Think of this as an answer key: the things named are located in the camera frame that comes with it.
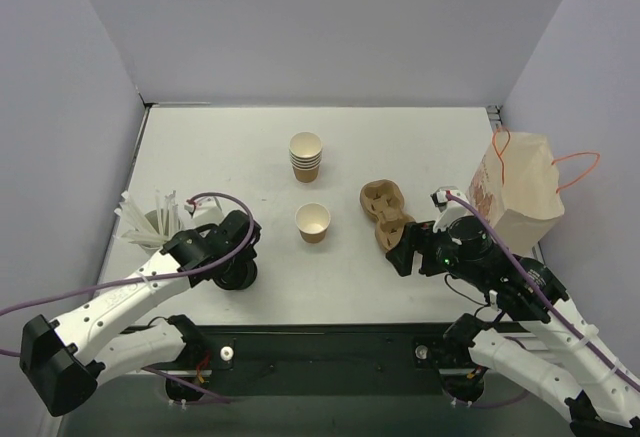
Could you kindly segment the brown paper cup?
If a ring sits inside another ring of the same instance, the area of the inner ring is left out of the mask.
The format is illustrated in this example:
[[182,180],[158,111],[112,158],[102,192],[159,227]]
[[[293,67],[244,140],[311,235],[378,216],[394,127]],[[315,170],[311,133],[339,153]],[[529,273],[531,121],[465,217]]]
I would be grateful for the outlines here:
[[326,237],[331,214],[324,205],[307,203],[296,211],[295,223],[301,238],[306,243],[316,244]]

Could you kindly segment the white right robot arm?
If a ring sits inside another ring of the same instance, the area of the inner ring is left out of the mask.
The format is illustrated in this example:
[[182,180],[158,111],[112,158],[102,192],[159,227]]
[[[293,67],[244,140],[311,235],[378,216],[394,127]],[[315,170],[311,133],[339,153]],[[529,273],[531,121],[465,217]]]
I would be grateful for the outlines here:
[[465,313],[443,336],[446,358],[493,370],[534,394],[576,436],[636,436],[639,379],[603,343],[566,288],[540,262],[511,253],[495,231],[467,215],[448,223],[394,225],[387,259],[401,276],[421,255],[420,273],[445,274],[483,294],[486,303],[533,334],[551,363],[501,334],[495,323]]

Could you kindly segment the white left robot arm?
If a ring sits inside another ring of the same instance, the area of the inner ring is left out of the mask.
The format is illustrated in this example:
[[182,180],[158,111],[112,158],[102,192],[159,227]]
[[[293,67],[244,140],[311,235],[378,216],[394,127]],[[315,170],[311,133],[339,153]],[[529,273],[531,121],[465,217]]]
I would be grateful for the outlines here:
[[234,210],[219,224],[176,233],[137,271],[81,307],[51,320],[38,315],[22,330],[19,365],[54,416],[84,404],[116,377],[173,363],[199,366],[214,352],[186,316],[162,319],[133,333],[127,327],[202,281],[244,290],[256,279],[261,227]]

